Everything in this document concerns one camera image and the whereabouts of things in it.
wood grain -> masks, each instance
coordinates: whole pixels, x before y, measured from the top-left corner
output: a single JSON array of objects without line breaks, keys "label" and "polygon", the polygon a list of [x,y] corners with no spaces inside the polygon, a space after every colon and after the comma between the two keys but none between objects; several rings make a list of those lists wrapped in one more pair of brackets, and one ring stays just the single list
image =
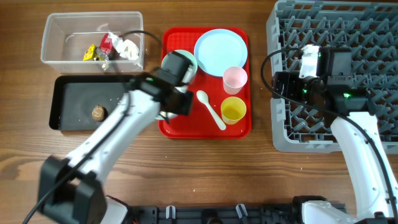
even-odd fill
[{"label": "wood grain", "polygon": [[[158,36],[174,26],[235,26],[249,36],[251,134],[236,141],[170,140],[153,123],[115,165],[107,194],[131,205],[158,206],[258,205],[323,195],[345,203],[355,214],[340,152],[281,153],[272,145],[271,94],[261,83],[259,68],[267,52],[266,20],[274,1],[6,2],[25,4],[0,4],[0,223],[20,223],[34,205],[39,169],[49,155],[62,157],[90,135],[49,128],[53,84],[60,74],[40,61],[47,16],[83,11],[140,11],[145,29]],[[160,49],[147,40],[150,68],[160,63]],[[271,75],[269,65],[266,75]],[[398,172],[398,157],[389,160]],[[32,223],[51,222],[36,215]]]}]

red tray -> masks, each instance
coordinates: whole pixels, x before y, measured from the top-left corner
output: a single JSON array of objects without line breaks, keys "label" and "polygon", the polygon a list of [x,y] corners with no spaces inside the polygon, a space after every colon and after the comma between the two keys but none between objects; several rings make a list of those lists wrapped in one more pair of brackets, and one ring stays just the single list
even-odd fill
[{"label": "red tray", "polygon": [[[228,29],[240,35],[248,46],[246,33],[235,27],[173,27],[166,31],[163,43],[167,50],[187,50],[193,54],[193,49],[199,37],[213,29]],[[220,130],[206,106],[201,104],[196,97],[198,90],[205,91],[209,96],[209,103],[221,117],[221,103],[231,95],[223,88],[222,77],[214,77],[198,68],[193,83],[188,90],[194,93],[192,110],[189,116],[177,116],[170,119],[170,124],[159,121],[159,130],[168,138],[173,139],[240,139],[251,130],[251,98],[250,98],[250,70],[249,58],[243,69],[248,73],[248,82],[237,96],[246,103],[247,112],[244,118],[234,125],[226,125],[224,131]]]}]

spoon handle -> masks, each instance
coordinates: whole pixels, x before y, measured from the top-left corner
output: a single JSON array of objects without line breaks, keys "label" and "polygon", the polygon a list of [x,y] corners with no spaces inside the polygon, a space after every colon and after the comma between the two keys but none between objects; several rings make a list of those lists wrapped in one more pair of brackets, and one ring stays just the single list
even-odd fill
[{"label": "spoon handle", "polygon": [[213,117],[214,121],[216,121],[218,128],[224,131],[226,129],[224,121],[218,116],[218,114],[213,110],[213,108],[208,103],[206,103],[205,105],[207,109],[209,109],[210,114]]}]

cable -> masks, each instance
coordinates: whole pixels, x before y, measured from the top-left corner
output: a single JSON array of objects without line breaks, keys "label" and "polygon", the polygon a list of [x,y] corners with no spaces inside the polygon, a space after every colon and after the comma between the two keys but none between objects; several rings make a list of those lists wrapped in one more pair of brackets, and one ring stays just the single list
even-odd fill
[{"label": "cable", "polygon": [[[144,30],[132,30],[129,31],[125,34],[122,35],[122,37],[128,35],[128,34],[135,34],[135,33],[142,33],[149,35],[153,37],[155,40],[159,42],[161,46],[163,46],[162,41],[157,38],[154,34],[151,34],[150,32],[144,31]],[[119,71],[117,66],[113,67],[115,69],[116,75],[121,75],[121,72]],[[125,84],[124,80],[121,80],[121,83],[123,84],[124,92],[127,93],[127,108],[123,112],[122,117],[120,120],[113,126],[113,128],[104,136],[103,139],[101,139],[87,154],[84,158],[81,159],[81,161],[76,164],[69,172],[67,172],[37,203],[36,205],[32,208],[32,210],[29,212],[29,214],[26,216],[25,220],[22,222],[22,224],[27,224],[29,220],[33,217],[34,213],[43,205],[43,203],[64,183],[66,183],[70,178],[72,177],[73,173],[77,171],[95,152],[96,150],[104,143],[107,138],[110,137],[114,133],[114,131],[120,126],[120,124],[124,121],[124,119],[128,116],[130,112],[130,104],[131,104],[131,94],[129,93],[130,89]]]},{"label": "cable", "polygon": [[394,198],[394,194],[392,193],[391,182],[390,182],[390,179],[389,179],[389,177],[388,177],[386,165],[384,164],[383,159],[381,158],[380,152],[378,151],[378,149],[377,149],[377,147],[376,147],[374,141],[369,137],[369,135],[366,133],[366,131],[365,131],[363,128],[361,128],[357,123],[355,123],[353,120],[349,119],[347,116],[344,116],[344,115],[342,115],[342,114],[336,113],[336,112],[334,112],[334,111],[331,111],[331,110],[328,110],[328,109],[325,109],[325,108],[321,108],[321,107],[319,107],[319,106],[308,105],[308,104],[306,104],[306,103],[301,103],[301,102],[299,102],[299,101],[291,100],[291,99],[289,99],[289,98],[287,98],[287,97],[282,96],[282,95],[279,94],[278,92],[276,92],[276,91],[267,83],[266,79],[264,78],[264,67],[265,67],[267,61],[269,61],[269,60],[271,59],[271,57],[274,56],[275,54],[279,54],[279,53],[282,53],[282,52],[290,52],[290,51],[292,51],[292,50],[294,50],[294,51],[301,51],[300,48],[281,49],[281,50],[277,50],[277,51],[275,51],[275,52],[269,54],[269,55],[266,57],[266,59],[264,59],[262,65],[261,65],[261,72],[260,72],[262,82],[265,84],[265,86],[267,87],[267,89],[268,89],[269,91],[271,91],[272,94],[274,94],[275,96],[278,96],[278,97],[280,97],[280,98],[282,98],[282,99],[284,99],[284,100],[290,101],[290,102],[295,103],[295,104],[297,104],[297,105],[304,106],[304,107],[306,107],[306,108],[315,109],[315,110],[318,110],[318,111],[322,111],[322,112],[324,112],[324,113],[332,114],[332,115],[334,115],[334,116],[336,116],[336,117],[339,117],[339,118],[341,118],[341,119],[343,119],[343,120],[349,122],[350,124],[352,124],[355,128],[357,128],[357,129],[359,130],[359,132],[366,138],[366,140],[368,141],[368,143],[371,145],[371,147],[372,147],[372,149],[373,149],[373,151],[374,151],[374,153],[375,153],[375,155],[376,155],[376,157],[377,157],[377,160],[378,160],[379,163],[380,163],[380,168],[381,168],[382,173],[383,173],[384,181],[386,182],[386,185],[387,185],[388,196],[389,196],[389,198],[390,198],[390,203],[391,203],[392,212],[393,212],[393,214],[394,214],[395,223],[398,224],[398,212],[397,212],[396,199]]}]

pink cup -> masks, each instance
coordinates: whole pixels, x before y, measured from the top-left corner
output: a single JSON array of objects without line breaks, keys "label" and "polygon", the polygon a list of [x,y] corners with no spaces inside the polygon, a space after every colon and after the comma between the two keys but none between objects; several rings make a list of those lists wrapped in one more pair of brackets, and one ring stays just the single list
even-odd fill
[{"label": "pink cup", "polygon": [[247,81],[248,75],[241,67],[229,67],[223,75],[224,90],[230,95],[239,93]]}]

